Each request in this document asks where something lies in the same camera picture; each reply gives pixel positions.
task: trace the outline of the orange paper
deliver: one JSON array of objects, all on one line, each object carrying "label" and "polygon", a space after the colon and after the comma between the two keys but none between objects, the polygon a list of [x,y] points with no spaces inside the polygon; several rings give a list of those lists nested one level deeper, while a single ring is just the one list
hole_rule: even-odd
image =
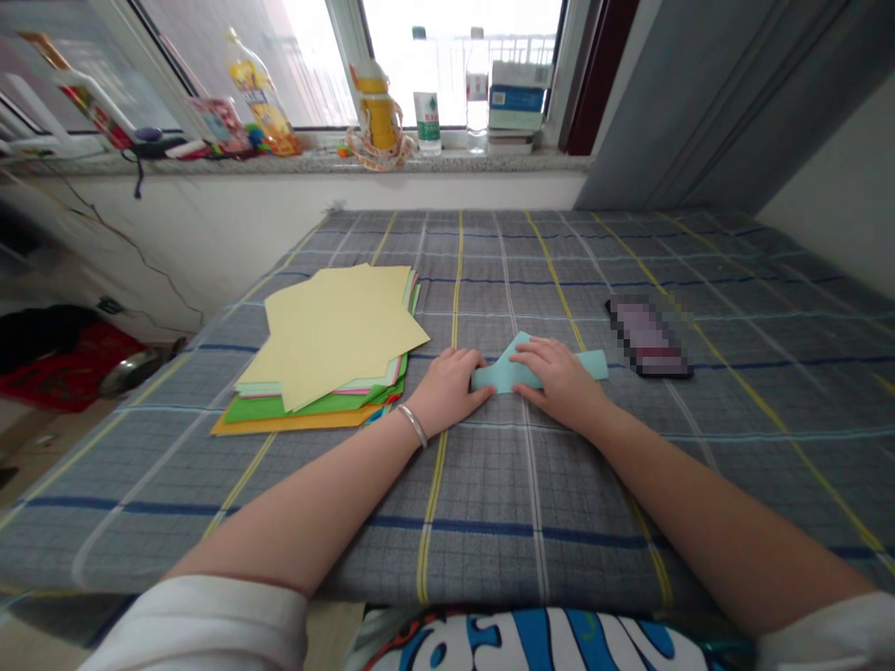
[{"label": "orange paper", "polygon": [[245,433],[273,433],[274,431],[303,431],[305,429],[340,429],[357,427],[376,415],[383,404],[364,405],[357,410],[305,415],[274,419],[250,419],[242,422],[225,422],[224,415],[212,427],[212,435],[244,435]]}]

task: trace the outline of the light blue paper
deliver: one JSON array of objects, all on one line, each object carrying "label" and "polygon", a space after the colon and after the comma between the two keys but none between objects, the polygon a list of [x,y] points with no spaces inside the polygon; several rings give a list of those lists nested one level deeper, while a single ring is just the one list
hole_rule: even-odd
[{"label": "light blue paper", "polygon": [[[496,362],[485,368],[474,370],[473,391],[482,387],[496,387],[498,393],[509,393],[517,384],[526,384],[533,389],[543,389],[544,385],[541,380],[531,372],[527,365],[510,361],[510,357],[516,354],[516,345],[529,340],[531,340],[531,336],[520,331]],[[606,365],[606,355],[603,354],[602,349],[581,352],[577,356],[585,370],[594,379],[600,380],[609,377],[609,366]]]}]

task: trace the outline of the silver bracelet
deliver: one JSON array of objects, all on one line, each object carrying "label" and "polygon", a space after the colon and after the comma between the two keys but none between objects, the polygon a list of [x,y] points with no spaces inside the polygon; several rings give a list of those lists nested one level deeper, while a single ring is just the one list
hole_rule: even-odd
[{"label": "silver bracelet", "polygon": [[398,410],[403,412],[404,416],[410,420],[410,424],[413,425],[413,430],[420,437],[420,443],[423,447],[425,447],[429,443],[429,439],[426,437],[426,432],[422,429],[422,424],[420,424],[417,416],[414,415],[413,411],[404,404],[398,404]]}]

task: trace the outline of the hand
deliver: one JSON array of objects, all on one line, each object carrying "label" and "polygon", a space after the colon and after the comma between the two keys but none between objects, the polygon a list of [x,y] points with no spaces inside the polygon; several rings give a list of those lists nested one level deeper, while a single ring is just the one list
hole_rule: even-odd
[{"label": "hand", "polygon": [[555,338],[533,337],[516,345],[516,350],[519,353],[510,361],[527,365],[544,383],[544,390],[517,384],[513,391],[560,424],[586,436],[595,418],[616,407],[578,357]]},{"label": "hand", "polygon": [[493,387],[469,392],[473,371],[486,365],[476,349],[445,349],[432,363],[405,405],[430,438],[472,415],[497,393]]}]

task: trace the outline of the bed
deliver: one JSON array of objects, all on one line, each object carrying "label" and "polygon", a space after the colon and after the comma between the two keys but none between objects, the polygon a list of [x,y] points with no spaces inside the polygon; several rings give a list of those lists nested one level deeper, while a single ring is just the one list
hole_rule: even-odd
[{"label": "bed", "polygon": [[[262,301],[323,267],[412,265],[432,341],[494,360],[518,331],[603,349],[607,393],[895,590],[895,306],[730,212],[334,212],[0,519],[6,590],[138,594],[350,430],[212,437],[264,343]],[[649,294],[691,380],[627,366],[604,303]],[[421,451],[326,579],[376,603],[647,612],[710,599],[583,439],[514,394]]]}]

